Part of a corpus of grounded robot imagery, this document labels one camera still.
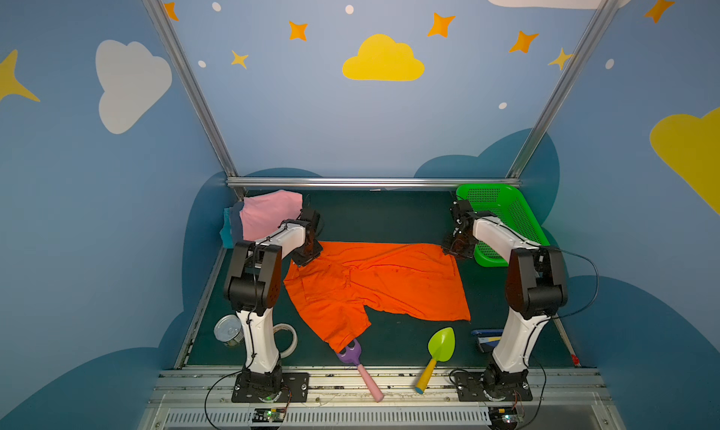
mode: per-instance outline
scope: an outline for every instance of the yellow cloud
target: yellow cloud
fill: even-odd
[[[415,59],[413,49],[387,35],[366,39],[358,56],[348,58],[343,64],[343,75],[352,80],[407,82],[417,80],[423,72],[425,65]]]
[[[703,118],[668,116],[650,132],[650,144],[663,162],[720,213],[720,188],[717,186],[720,108]]]

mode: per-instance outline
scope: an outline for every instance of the aluminum frame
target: aluminum frame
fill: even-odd
[[[450,368],[437,368],[430,378],[425,394],[415,393],[413,385],[423,371],[423,367],[366,367],[373,379],[385,393],[381,403],[375,403],[368,394],[366,386],[358,371],[352,367],[284,367],[286,372],[309,372],[310,383],[306,404],[296,404],[295,410],[300,412],[317,411],[356,411],[358,414],[374,411],[393,411],[404,408],[409,411],[427,411],[442,408],[446,411],[482,411],[489,406],[512,407],[508,402],[459,402],[455,387],[450,383]],[[164,429],[168,417],[172,414],[188,412],[200,415],[208,389],[221,376],[240,369],[239,366],[225,367],[185,367],[182,370],[162,371],[156,387],[148,401],[147,408],[139,424],[139,430]],[[471,370],[482,368],[468,367]],[[597,369],[587,368],[546,368],[547,383],[543,395],[545,413],[557,410],[582,410],[593,416],[598,428],[603,430],[624,430],[622,420],[617,414],[614,403],[605,382]],[[528,383],[534,393],[539,394],[545,376],[540,369],[530,369]],[[213,388],[207,401],[211,416],[219,414],[248,412],[254,408],[267,408],[266,404],[232,403],[230,396],[235,384],[234,376],[219,381]],[[537,399],[525,403],[527,413],[531,417],[536,408]],[[358,426],[368,424],[355,420]],[[231,424],[218,422],[221,428],[247,428],[244,423]],[[408,423],[415,426],[423,423]],[[476,423],[470,428],[478,428]],[[283,426],[302,426],[300,423],[287,422]]]
[[[192,106],[197,113],[197,117],[200,119],[203,129],[205,129],[205,133],[207,133],[207,137],[210,139],[212,148],[215,150],[215,154],[220,160],[222,168],[228,177],[237,176],[238,172],[235,168],[235,164],[233,164],[233,159],[230,156],[228,147],[225,145],[225,140],[222,138],[221,131],[218,128],[215,119],[212,117],[210,106],[207,104],[205,96],[200,89],[200,85],[192,72],[192,68],[190,67],[190,63],[185,55],[185,51],[183,50],[177,33],[175,33],[175,29],[173,28],[173,25],[168,18],[168,14],[165,11],[163,1],[142,0],[142,2],[150,15],[150,19],[155,25],[155,29],[158,32],[157,34],[160,36],[160,40],[162,40],[163,45],[170,56],[170,60],[172,60],[173,65],[175,65],[175,70],[185,86],[185,91],[187,92],[190,102],[192,102]]]
[[[540,140],[550,127],[550,123],[555,119],[557,112],[563,105],[563,102],[570,93],[572,86],[577,81],[582,72],[582,68],[588,63],[590,55],[598,46],[598,42],[603,37],[607,26],[613,20],[615,13],[619,9],[620,0],[601,0],[598,9],[595,11],[590,23],[582,34],[580,41],[577,43],[570,59],[570,64],[563,69],[560,79],[557,81],[555,88],[550,94],[545,108],[540,113],[533,129],[530,130],[525,143],[517,153],[517,157],[506,175],[507,178],[517,179],[525,170],[530,158],[535,153],[535,149],[540,144]]]
[[[217,258],[215,259],[215,264],[212,265],[210,276],[205,282],[205,289],[202,291],[200,302],[195,309],[195,314],[193,315],[190,326],[187,328],[187,332],[185,333],[185,340],[183,341],[182,346],[180,346],[180,352],[175,359],[174,369],[180,369],[187,363],[190,350],[195,342],[195,337],[197,336],[197,331],[200,329],[200,322],[203,320],[207,304],[210,302],[212,290],[215,288],[215,283],[218,281],[218,275],[220,275],[221,272],[222,262],[225,260],[225,253],[228,251],[225,247],[221,247],[220,249],[221,250],[218,252]]]
[[[577,44],[573,54],[574,56],[570,60],[570,64],[564,69],[563,73],[555,85],[553,92],[550,95],[550,99],[545,105],[545,108],[541,112],[535,126],[528,134],[527,139],[517,153],[512,166],[510,167],[506,179],[518,179],[522,174],[525,166],[530,161],[535,149],[540,144],[540,140],[547,132],[550,123],[555,118],[558,110],[562,107],[563,101],[570,93],[572,85],[578,79],[582,72],[582,68],[587,63],[590,55],[595,50],[599,40],[605,33],[607,26],[612,21],[615,13],[617,12],[620,0],[601,0],[598,9],[595,11],[588,27],[580,38],[580,42]],[[225,144],[225,140],[222,137],[221,131],[218,128],[212,113],[210,106],[207,104],[203,92],[193,74],[192,68],[190,67],[189,61],[185,55],[185,51],[182,48],[180,40],[173,29],[173,25],[170,22],[162,0],[142,0],[145,8],[147,9],[150,19],[155,25],[160,39],[163,41],[168,54],[170,55],[175,70],[185,86],[188,97],[195,108],[195,111],[200,119],[200,122],[205,129],[207,137],[210,139],[212,148],[215,150],[215,154],[220,160],[220,164],[228,176],[228,186],[235,190],[239,199],[242,199],[245,195],[246,187],[329,187],[329,188],[342,188],[342,187],[457,187],[461,184],[466,183],[506,183],[518,186],[519,183],[511,183],[510,181],[502,181],[501,179],[410,179],[410,178],[393,178],[393,179],[374,179],[374,178],[334,178],[324,177],[326,181],[320,182],[319,178],[306,178],[303,184],[298,184],[296,180],[289,180],[287,177],[264,177],[265,182],[260,183],[254,177],[252,180],[247,180],[247,177],[240,177],[235,165],[233,163],[232,156],[229,153],[228,147]]]
[[[229,187],[336,187],[336,188],[447,188],[466,183],[505,183],[520,186],[519,179],[420,179],[373,177],[229,177]]]

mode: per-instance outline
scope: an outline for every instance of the yellow handle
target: yellow handle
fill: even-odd
[[[437,360],[434,358],[430,360],[429,363],[427,363],[427,367],[425,368],[425,371],[420,376],[420,379],[418,379],[418,383],[415,385],[415,391],[418,394],[422,394],[425,392],[425,388],[428,386],[428,382],[430,381],[430,376],[433,374],[433,371],[435,370],[435,365],[438,363]]]

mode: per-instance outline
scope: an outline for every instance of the tin can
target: tin can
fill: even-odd
[[[215,324],[215,338],[228,347],[235,347],[243,342],[243,325],[237,315],[223,316]]]

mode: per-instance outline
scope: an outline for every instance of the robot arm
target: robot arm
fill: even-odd
[[[513,391],[529,391],[524,386],[530,353],[542,328],[567,302],[563,254],[522,237],[490,212],[474,212],[468,201],[454,202],[451,211],[456,227],[445,240],[445,253],[470,258],[475,244],[483,241],[508,262],[505,299],[510,311],[483,374],[485,393],[503,400]]]
[[[319,219],[317,212],[304,208],[298,219],[284,220],[269,237],[235,245],[223,295],[243,325],[247,358],[240,379],[254,397],[272,397],[282,386],[272,323],[282,282],[282,259],[290,255],[297,265],[304,266],[320,255],[323,248],[315,240]]]

